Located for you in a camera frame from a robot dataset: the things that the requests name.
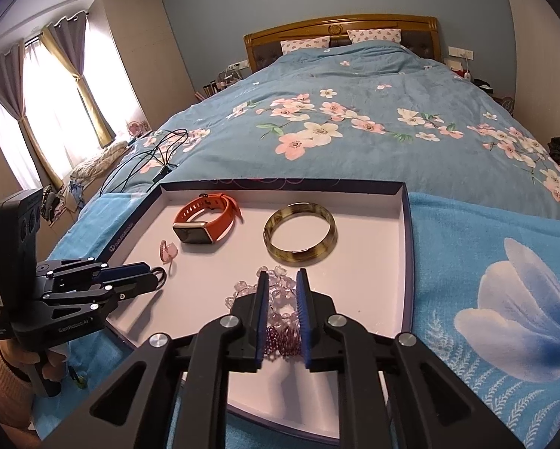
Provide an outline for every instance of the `watch face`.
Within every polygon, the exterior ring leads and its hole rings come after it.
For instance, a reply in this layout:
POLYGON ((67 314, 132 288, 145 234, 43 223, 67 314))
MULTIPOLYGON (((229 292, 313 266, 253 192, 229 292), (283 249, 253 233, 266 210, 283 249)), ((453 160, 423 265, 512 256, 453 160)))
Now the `watch face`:
POLYGON ((190 227, 174 226, 174 232, 180 241, 191 245, 211 245, 213 241, 207 234, 204 223, 190 227))

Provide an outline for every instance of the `upholstered headboard panel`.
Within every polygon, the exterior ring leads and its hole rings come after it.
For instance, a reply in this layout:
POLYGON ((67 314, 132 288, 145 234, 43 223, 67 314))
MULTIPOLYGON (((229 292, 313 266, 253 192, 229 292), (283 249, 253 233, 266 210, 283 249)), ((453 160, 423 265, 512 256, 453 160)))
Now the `upholstered headboard panel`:
POLYGON ((345 15, 315 18, 245 35, 249 65, 253 72, 275 62, 282 55, 281 40, 314 39, 330 35, 330 47, 350 45, 347 30, 400 28, 401 44, 419 57, 441 61, 438 21, 433 16, 345 15))

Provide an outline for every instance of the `orange watch strap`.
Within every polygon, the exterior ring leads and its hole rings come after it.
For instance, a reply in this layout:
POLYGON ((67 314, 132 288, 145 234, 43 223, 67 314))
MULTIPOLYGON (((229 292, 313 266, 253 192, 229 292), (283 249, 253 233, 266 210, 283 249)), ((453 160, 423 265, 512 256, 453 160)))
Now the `orange watch strap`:
POLYGON ((234 198, 226 194, 210 194, 199 196, 194 201, 189 202, 178 212, 174 222, 187 223, 195 214, 206 209, 223 211, 219 217, 208 222, 206 226, 209 236, 214 241, 224 234, 234 221, 235 216, 242 218, 239 205, 234 198))

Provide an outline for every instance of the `gray-blue wall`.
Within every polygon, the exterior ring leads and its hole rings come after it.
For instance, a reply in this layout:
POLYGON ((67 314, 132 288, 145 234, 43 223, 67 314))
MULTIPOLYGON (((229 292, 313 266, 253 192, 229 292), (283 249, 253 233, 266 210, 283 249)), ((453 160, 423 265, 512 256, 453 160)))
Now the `gray-blue wall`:
POLYGON ((242 37, 277 25, 349 13, 403 13, 438 18, 447 46, 473 50, 474 77, 499 95, 514 95, 515 42, 508 0, 163 0, 195 89, 246 59, 242 37))

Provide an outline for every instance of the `blue towel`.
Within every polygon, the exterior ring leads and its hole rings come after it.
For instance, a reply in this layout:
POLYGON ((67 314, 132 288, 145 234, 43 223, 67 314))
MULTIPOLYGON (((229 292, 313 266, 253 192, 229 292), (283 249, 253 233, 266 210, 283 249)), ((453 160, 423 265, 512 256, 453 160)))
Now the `blue towel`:
MULTIPOLYGON (((96 213, 97 202, 86 208, 79 231, 72 229, 53 257, 99 253, 138 204, 131 204, 131 195, 108 196, 98 200, 96 213), (123 219, 112 211, 114 201, 123 219)), ((560 426, 560 222, 423 194, 411 194, 410 201, 413 331, 527 448, 543 449, 560 426)), ((104 333, 74 341, 71 350, 71 362, 87 376, 89 388, 128 354, 104 333)), ((46 436, 87 392, 66 380, 61 396, 38 400, 39 434, 46 436)), ((229 416, 226 447, 326 446, 229 416)))

